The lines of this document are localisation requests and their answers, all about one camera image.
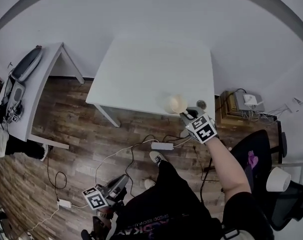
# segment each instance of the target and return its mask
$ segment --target chair backrest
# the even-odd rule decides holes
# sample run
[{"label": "chair backrest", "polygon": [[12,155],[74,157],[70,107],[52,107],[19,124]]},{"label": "chair backrest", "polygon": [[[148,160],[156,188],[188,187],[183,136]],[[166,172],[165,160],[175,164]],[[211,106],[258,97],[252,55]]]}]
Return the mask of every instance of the chair backrest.
[{"label": "chair backrest", "polygon": [[252,170],[253,176],[255,177],[258,173],[269,173],[272,169],[272,154],[267,131],[255,131],[241,140],[230,152],[245,169],[248,164],[249,151],[253,151],[254,155],[258,157],[258,164]]},{"label": "chair backrest", "polygon": [[274,230],[282,230],[291,219],[300,221],[303,218],[303,185],[291,181],[275,201],[272,215],[268,218]]}]

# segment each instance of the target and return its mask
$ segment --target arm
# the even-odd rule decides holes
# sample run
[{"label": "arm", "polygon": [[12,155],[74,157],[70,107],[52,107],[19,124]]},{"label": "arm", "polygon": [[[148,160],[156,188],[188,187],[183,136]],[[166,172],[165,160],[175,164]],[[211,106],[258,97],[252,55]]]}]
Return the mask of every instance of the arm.
[{"label": "arm", "polygon": [[251,192],[241,165],[221,141],[213,137],[206,142],[216,173],[225,193],[225,202],[240,192]]}]

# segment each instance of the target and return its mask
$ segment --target white sneaker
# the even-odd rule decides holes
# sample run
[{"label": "white sneaker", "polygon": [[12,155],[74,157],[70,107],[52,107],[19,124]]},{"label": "white sneaker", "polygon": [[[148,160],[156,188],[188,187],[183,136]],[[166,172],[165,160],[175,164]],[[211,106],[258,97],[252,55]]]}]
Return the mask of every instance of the white sneaker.
[{"label": "white sneaker", "polygon": [[47,156],[47,154],[48,154],[48,150],[49,150],[47,144],[43,144],[43,145],[42,145],[42,148],[43,148],[43,150],[44,150],[44,153],[43,153],[43,158],[40,159],[40,161],[44,161],[44,160],[45,160],[45,158],[46,158],[46,156]]},{"label": "white sneaker", "polygon": [[156,182],[150,178],[147,178],[143,184],[145,185],[145,189],[149,190],[151,187],[155,186]]},{"label": "white sneaker", "polygon": [[149,153],[149,156],[150,156],[151,160],[158,166],[160,166],[161,161],[167,162],[167,160],[163,157],[163,155],[157,151],[151,151]]}]

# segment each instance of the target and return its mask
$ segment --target white cup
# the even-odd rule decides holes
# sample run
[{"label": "white cup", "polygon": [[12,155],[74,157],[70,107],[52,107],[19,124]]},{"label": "white cup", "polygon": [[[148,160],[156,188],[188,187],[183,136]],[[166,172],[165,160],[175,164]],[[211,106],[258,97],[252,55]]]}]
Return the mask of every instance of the white cup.
[{"label": "white cup", "polygon": [[266,182],[268,192],[284,192],[291,183],[292,176],[284,170],[275,167],[269,174]]},{"label": "white cup", "polygon": [[187,106],[187,100],[176,94],[166,99],[164,109],[168,114],[180,114],[186,111]]}]

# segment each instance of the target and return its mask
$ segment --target power cable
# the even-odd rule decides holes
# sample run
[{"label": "power cable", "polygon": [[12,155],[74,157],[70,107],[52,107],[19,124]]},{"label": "power cable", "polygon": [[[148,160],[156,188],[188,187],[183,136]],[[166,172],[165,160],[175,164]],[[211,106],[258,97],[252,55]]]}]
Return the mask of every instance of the power cable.
[{"label": "power cable", "polygon": [[32,229],[27,230],[27,232],[33,231],[35,228],[37,228],[38,225],[43,224],[45,221],[52,219],[52,217],[55,215],[55,213],[59,211],[59,209],[60,206],[58,205],[58,209],[49,218],[45,218],[42,222],[38,222],[36,226],[34,226]]},{"label": "power cable", "polygon": [[201,161],[200,161],[199,158],[198,158],[197,151],[196,151],[196,146],[195,146],[195,145],[192,145],[192,148],[193,148],[193,150],[195,151],[195,155],[196,155],[197,161],[198,161],[198,163],[199,163],[199,165],[200,165],[200,168],[201,168],[200,180],[202,181],[202,180],[203,180],[203,175],[204,175],[204,169],[203,169],[203,166],[202,166]]},{"label": "power cable", "polygon": [[[48,155],[47,155],[47,175],[48,175],[48,179],[49,179],[49,182],[50,184],[54,187],[55,189],[55,194],[56,194],[56,199],[57,199],[57,202],[59,202],[59,198],[58,198],[58,195],[57,195],[57,192],[56,190],[63,190],[64,188],[66,188],[67,186],[67,176],[65,173],[63,173],[62,171],[58,171],[55,175],[55,184],[52,183],[51,181],[51,178],[50,178],[50,172],[49,172],[49,167],[50,167],[50,151],[48,151]],[[57,187],[57,176],[59,174],[62,174],[64,177],[65,177],[65,185],[63,187]]]},{"label": "power cable", "polygon": [[204,199],[203,199],[203,187],[205,185],[205,181],[207,179],[208,173],[209,173],[209,171],[211,169],[212,161],[213,161],[213,159],[210,158],[209,165],[207,167],[207,171],[206,171],[205,177],[203,178],[203,181],[202,181],[202,184],[201,184],[201,187],[200,187],[200,200],[201,200],[201,202],[202,202],[203,205],[205,205]]},{"label": "power cable", "polygon": [[183,145],[183,144],[185,144],[186,142],[189,142],[191,139],[192,139],[192,137],[190,137],[189,139],[185,140],[184,142],[179,143],[178,145],[175,145],[175,146],[173,146],[173,147],[176,148],[176,147],[178,147],[178,146],[180,146],[180,145]]},{"label": "power cable", "polygon": [[168,135],[166,135],[163,139],[162,139],[162,141],[161,142],[164,142],[165,141],[165,139],[166,139],[166,137],[172,137],[172,138],[175,138],[175,139],[169,139],[169,140],[167,140],[166,142],[173,142],[173,141],[179,141],[179,140],[183,140],[183,139],[186,139],[188,136],[186,136],[186,137],[177,137],[177,136],[174,136],[174,135],[170,135],[170,134],[168,134]]},{"label": "power cable", "polygon": [[143,143],[146,143],[146,142],[151,142],[151,141],[159,142],[157,139],[149,139],[149,140],[143,141],[142,143],[137,143],[137,144],[134,144],[134,145],[132,145],[132,146],[122,148],[121,150],[117,151],[116,153],[111,154],[111,155],[105,157],[104,160],[102,160],[102,162],[100,163],[100,165],[98,165],[98,167],[96,168],[96,172],[95,172],[95,186],[97,185],[97,171],[98,171],[98,169],[102,166],[102,164],[105,162],[106,159],[108,159],[108,158],[110,158],[110,157],[112,157],[112,156],[117,155],[119,152],[121,152],[121,151],[123,151],[123,150],[131,149],[133,146],[136,146],[136,145],[139,145],[139,144],[143,144]]},{"label": "power cable", "polygon": [[129,192],[129,193],[130,193],[130,195],[131,195],[133,198],[135,197],[135,196],[133,195],[133,193],[132,193],[134,181],[133,181],[132,177],[128,174],[127,170],[128,170],[129,167],[134,163],[134,152],[133,152],[134,147],[136,147],[136,146],[138,146],[138,145],[141,145],[141,144],[145,143],[145,142],[146,142],[145,140],[146,140],[149,136],[152,136],[153,139],[150,139],[150,140],[148,140],[148,141],[157,141],[157,142],[159,142],[159,141],[155,138],[154,135],[149,134],[149,135],[147,135],[147,136],[142,140],[142,142],[137,143],[137,144],[135,144],[135,145],[132,145],[132,146],[130,147],[130,151],[131,151],[131,162],[130,162],[130,164],[126,167],[126,169],[125,169],[125,174],[126,174],[126,175],[128,176],[128,178],[131,180],[131,186],[130,186],[130,192]]}]

